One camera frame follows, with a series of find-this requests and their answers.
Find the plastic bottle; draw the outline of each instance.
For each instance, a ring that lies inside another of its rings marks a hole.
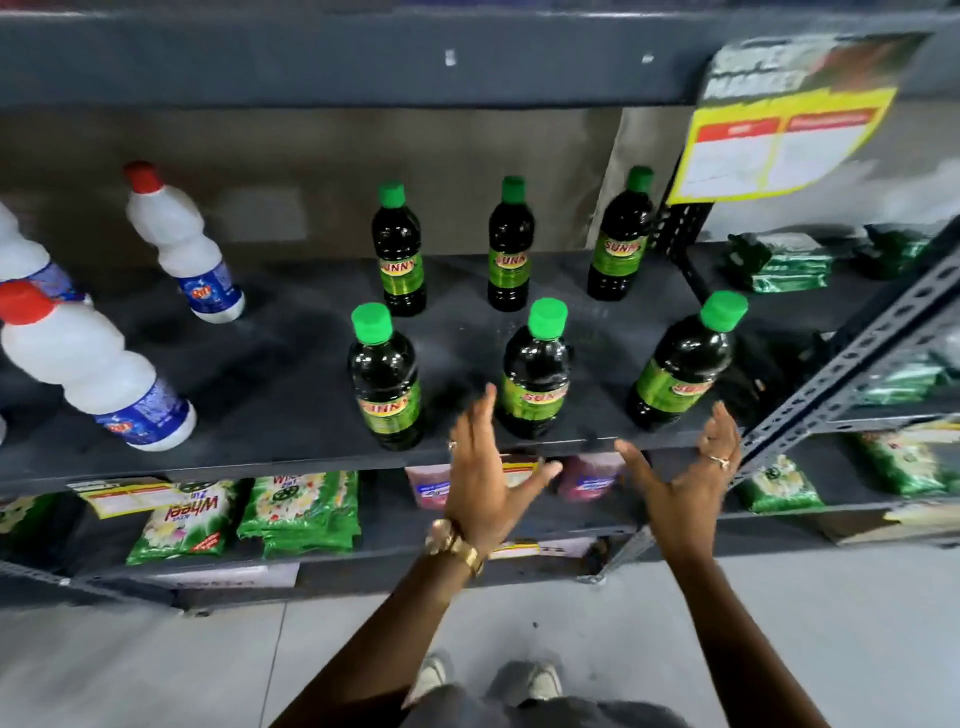
[[[627,411],[638,425],[656,429],[674,422],[713,386],[733,360],[730,331],[746,312],[746,298],[717,291],[700,313],[666,330],[630,388]]]
[[[570,352],[563,338],[566,304],[538,299],[527,326],[507,342],[497,415],[517,437],[532,440],[557,419],[570,382]]]
[[[190,309],[210,324],[243,313],[243,291],[233,285],[224,256],[204,235],[204,218],[181,190],[164,184],[147,161],[124,167],[132,192],[127,218],[140,237],[159,249],[157,262],[176,279]]]
[[[0,282],[6,280],[28,280],[54,301],[90,303],[46,248],[20,234],[13,213],[0,205]]]
[[[394,316],[416,316],[426,308],[420,220],[406,206],[400,182],[381,184],[379,197],[382,207],[373,216],[372,232],[383,300]]]
[[[627,189],[603,213],[587,277],[587,293],[597,301],[620,301],[630,291],[653,227],[654,206],[647,195],[653,178],[650,167],[631,169]]]
[[[197,423],[179,397],[101,313],[56,303],[24,280],[0,284],[0,345],[32,376],[63,387],[66,400],[132,448],[156,452],[186,440]]]
[[[490,216],[490,280],[487,300],[498,311],[519,311],[530,293],[530,257],[534,215],[524,202],[522,177],[505,177],[503,202]]]
[[[579,503],[603,496],[624,470],[618,452],[590,452],[568,458],[560,475],[557,494]]]
[[[350,319],[357,341],[350,347],[348,368],[367,427],[384,448],[411,448],[423,436],[413,345],[394,331],[383,303],[358,305]]]

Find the shoe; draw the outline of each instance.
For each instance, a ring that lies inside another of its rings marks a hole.
[[[560,675],[557,669],[549,663],[540,663],[530,675],[527,683],[527,693],[534,700],[552,700],[563,697],[564,689],[560,685]]]
[[[428,692],[434,688],[446,684],[446,666],[444,661],[437,655],[428,655],[420,666],[420,672],[417,674],[417,682],[407,694],[407,699],[403,701],[403,707],[413,705]]]

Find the gold watch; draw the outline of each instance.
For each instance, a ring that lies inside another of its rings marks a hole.
[[[452,553],[467,563],[474,576],[483,570],[483,559],[480,558],[480,552],[464,541],[459,529],[450,519],[440,519],[430,524],[430,532],[426,537],[424,552],[429,556]]]

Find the bottle label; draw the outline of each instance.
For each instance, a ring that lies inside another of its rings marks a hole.
[[[651,359],[634,385],[640,398],[660,412],[685,412],[713,386],[713,380],[688,382],[671,376]]]
[[[157,377],[147,394],[130,406],[93,419],[131,445],[150,445],[172,435],[189,412],[190,403]]]
[[[233,285],[227,264],[220,264],[202,276],[177,279],[190,307],[198,313],[220,313],[240,300],[240,289]]]
[[[497,288],[517,288],[530,279],[530,256],[490,251],[490,282]]]
[[[389,401],[357,398],[367,427],[380,435],[402,432],[420,416],[420,383],[415,381],[405,394]]]
[[[403,260],[380,258],[380,279],[383,290],[394,296],[413,293],[423,285],[423,260],[417,253]]]
[[[532,392],[504,375],[500,403],[508,415],[519,420],[549,420],[564,406],[568,387],[565,384],[549,392]]]
[[[601,232],[593,249],[593,267],[605,276],[632,276],[646,248],[646,235],[621,242]]]
[[[77,290],[73,281],[66,275],[57,263],[51,261],[40,268],[28,280],[35,285],[48,299],[54,301],[82,301],[84,294]]]

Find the gray tiled floor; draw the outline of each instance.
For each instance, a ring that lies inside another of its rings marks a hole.
[[[879,547],[727,560],[737,591],[834,728],[952,728],[960,713],[960,551]],[[48,609],[0,620],[4,725],[269,725],[380,602],[318,600],[205,619]],[[465,593],[437,636],[482,692],[508,660],[559,656],[569,692],[666,704],[723,726],[680,594],[661,565],[601,587]]]

